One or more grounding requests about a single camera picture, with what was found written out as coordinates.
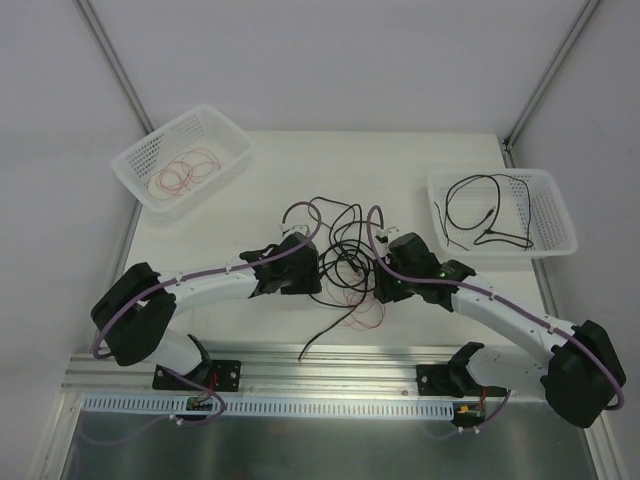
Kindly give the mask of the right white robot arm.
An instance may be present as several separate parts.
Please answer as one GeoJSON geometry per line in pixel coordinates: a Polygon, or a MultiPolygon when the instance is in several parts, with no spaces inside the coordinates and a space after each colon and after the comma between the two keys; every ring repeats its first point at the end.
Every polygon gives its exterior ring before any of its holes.
{"type": "Polygon", "coordinates": [[[374,266],[375,298],[383,304],[412,297],[477,321],[511,342],[493,348],[469,341],[444,364],[418,376],[435,395],[462,398],[482,388],[541,398],[569,424],[591,427],[623,405],[626,374],[604,327],[536,314],[499,294],[471,267],[441,262],[416,233],[378,230],[384,248],[374,266]]]}

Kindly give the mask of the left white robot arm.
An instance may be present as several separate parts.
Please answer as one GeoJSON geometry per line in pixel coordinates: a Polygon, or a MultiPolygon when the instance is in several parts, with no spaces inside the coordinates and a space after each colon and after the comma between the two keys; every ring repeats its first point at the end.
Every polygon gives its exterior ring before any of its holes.
{"type": "Polygon", "coordinates": [[[90,317],[107,356],[122,367],[150,362],[163,381],[189,389],[211,385],[214,361],[193,334],[169,327],[174,317],[225,300],[262,295],[311,295],[321,291],[319,253],[301,232],[279,244],[245,251],[231,263],[172,277],[137,263],[93,306],[90,317]]]}

